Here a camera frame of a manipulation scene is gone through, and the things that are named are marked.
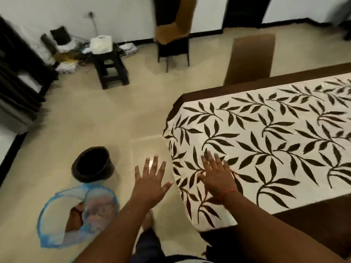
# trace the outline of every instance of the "beige tile floor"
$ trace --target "beige tile floor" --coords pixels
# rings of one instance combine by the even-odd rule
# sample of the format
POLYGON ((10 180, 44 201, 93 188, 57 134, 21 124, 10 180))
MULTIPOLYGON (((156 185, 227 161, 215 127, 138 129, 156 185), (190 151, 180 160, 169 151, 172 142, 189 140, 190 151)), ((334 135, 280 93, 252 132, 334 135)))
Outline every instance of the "beige tile floor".
MULTIPOLYGON (((106 146, 116 172, 105 185, 124 205, 133 188, 135 165, 158 154, 171 163, 162 131, 174 101, 186 92, 221 86, 234 37, 276 33, 272 76, 351 62, 351 42, 343 32, 307 24, 269 29, 235 28, 191 39, 186 56, 173 57, 169 73, 157 63, 155 44, 124 59, 130 85, 102 90, 89 66, 63 75, 47 94, 42 121, 30 130, 0 188, 0 262, 69 262, 86 244, 41 249, 36 234, 39 212, 56 192, 79 183, 70 168, 80 152, 106 146)), ((173 180, 168 164, 165 180, 173 180)), ((205 243, 185 216, 176 187, 154 209, 156 232, 165 254, 201 255, 205 243)))

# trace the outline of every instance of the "wooden table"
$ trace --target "wooden table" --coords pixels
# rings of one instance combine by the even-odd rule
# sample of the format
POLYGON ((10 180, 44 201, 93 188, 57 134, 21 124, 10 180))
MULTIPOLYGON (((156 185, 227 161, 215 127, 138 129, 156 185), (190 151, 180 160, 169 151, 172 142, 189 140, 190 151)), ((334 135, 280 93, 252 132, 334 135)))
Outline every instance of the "wooden table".
POLYGON ((209 149, 229 162, 251 201, 351 255, 350 107, 351 63, 182 95, 164 137, 187 216, 202 238, 243 256, 235 220, 197 180, 209 149))

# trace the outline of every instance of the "black stool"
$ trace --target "black stool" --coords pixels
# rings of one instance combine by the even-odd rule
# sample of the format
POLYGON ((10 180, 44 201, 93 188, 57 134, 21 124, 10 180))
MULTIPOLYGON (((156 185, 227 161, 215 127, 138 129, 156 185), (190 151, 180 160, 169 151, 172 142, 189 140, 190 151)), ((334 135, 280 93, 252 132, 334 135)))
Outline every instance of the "black stool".
POLYGON ((189 61, 189 37, 183 39, 177 39, 172 41, 166 45, 162 45, 157 43, 158 45, 158 59, 157 61, 160 62, 160 57, 167 57, 167 69, 166 73, 168 73, 168 57, 175 56, 180 54, 186 54, 188 59, 188 66, 190 66, 189 61))
POLYGON ((117 80, 121 80, 124 86, 129 84, 127 69, 120 58, 122 52, 123 50, 120 49, 117 44, 113 44, 111 52, 105 54, 92 54, 93 62, 103 89, 108 89, 107 84, 117 80), (113 63, 105 64, 105 60, 112 60, 113 63), (117 76, 108 76, 107 68, 110 67, 116 68, 117 76))

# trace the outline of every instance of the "chair back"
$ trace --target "chair back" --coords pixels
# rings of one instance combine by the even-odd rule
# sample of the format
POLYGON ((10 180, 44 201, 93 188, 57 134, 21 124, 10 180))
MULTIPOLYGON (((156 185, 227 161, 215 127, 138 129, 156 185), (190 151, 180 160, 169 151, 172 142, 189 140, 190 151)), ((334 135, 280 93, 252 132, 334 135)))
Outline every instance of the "chair back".
POLYGON ((270 77, 275 47, 274 34, 234 39, 223 86, 270 77))
POLYGON ((175 23, 182 33, 189 34, 193 22, 197 0, 181 0, 175 23))

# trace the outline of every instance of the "left hand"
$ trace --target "left hand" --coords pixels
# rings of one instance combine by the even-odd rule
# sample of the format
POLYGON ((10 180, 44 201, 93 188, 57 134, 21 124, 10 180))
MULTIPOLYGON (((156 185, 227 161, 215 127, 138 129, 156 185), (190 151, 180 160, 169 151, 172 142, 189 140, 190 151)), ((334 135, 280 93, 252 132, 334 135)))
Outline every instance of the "left hand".
POLYGON ((157 171, 158 156, 154 156, 152 167, 149 171, 150 159, 145 161, 143 176, 140 176, 139 166, 135 167, 135 185, 130 201, 142 204, 146 210, 155 207, 171 188, 173 182, 167 182, 161 187, 163 175, 165 173, 166 162, 162 162, 157 171))

